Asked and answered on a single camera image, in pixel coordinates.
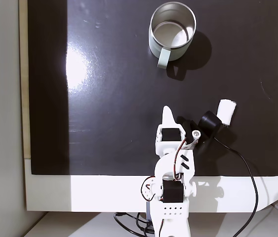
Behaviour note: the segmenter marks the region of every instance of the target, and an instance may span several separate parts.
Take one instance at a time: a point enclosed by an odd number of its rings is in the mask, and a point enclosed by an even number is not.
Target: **black surface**
[[[152,175],[164,105],[198,122],[231,99],[217,138],[255,176],[278,175],[278,0],[182,1],[197,32],[167,70],[148,45],[164,2],[28,0],[33,174]],[[248,176],[216,142],[195,166],[198,176]]]

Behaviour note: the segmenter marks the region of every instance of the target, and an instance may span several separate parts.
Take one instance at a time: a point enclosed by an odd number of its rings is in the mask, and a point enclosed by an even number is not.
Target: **wall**
[[[25,211],[18,0],[0,0],[0,237],[19,237],[41,212]]]

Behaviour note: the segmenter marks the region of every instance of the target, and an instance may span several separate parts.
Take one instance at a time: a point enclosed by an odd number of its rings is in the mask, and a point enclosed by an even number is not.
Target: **white base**
[[[145,212],[140,187],[146,176],[32,175],[25,160],[29,211]],[[190,212],[251,212],[255,193],[250,177],[193,177],[197,196]],[[278,176],[256,177],[258,210],[278,200]]]

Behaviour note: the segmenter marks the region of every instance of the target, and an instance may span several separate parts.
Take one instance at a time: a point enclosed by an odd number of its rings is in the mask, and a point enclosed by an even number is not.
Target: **metal cup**
[[[149,46],[159,59],[158,67],[183,56],[196,31],[196,17],[186,5],[171,1],[159,6],[149,27]]]

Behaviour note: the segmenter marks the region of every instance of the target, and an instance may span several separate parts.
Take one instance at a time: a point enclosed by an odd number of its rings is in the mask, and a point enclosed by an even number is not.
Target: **cup handle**
[[[160,55],[159,55],[159,62],[158,67],[166,69],[167,63],[170,56],[170,50],[167,50],[165,48],[162,48]]]

